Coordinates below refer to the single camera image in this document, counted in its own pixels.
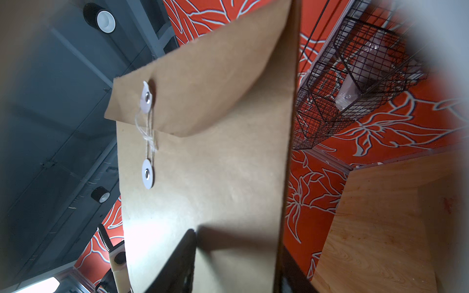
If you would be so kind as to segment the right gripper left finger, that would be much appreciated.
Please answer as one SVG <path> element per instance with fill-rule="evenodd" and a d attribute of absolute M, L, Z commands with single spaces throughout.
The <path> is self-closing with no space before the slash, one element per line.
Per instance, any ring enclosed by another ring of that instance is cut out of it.
<path fill-rule="evenodd" d="M 145 292 L 191 293 L 194 281 L 196 248 L 196 232 L 189 229 Z"/>

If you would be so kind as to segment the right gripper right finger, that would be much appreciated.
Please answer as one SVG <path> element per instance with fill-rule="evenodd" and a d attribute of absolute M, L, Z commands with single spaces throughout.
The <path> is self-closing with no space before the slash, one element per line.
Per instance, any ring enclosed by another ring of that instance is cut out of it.
<path fill-rule="evenodd" d="M 286 247 L 282 253 L 282 293 L 318 293 L 295 262 Z"/>

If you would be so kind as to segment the kraft file bag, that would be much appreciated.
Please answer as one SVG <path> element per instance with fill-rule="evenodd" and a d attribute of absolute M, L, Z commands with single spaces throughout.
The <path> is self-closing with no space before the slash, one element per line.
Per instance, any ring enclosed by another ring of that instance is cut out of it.
<path fill-rule="evenodd" d="M 197 235 L 192 291 L 278 293 L 300 1 L 269 4 L 114 79 L 132 290 Z"/>

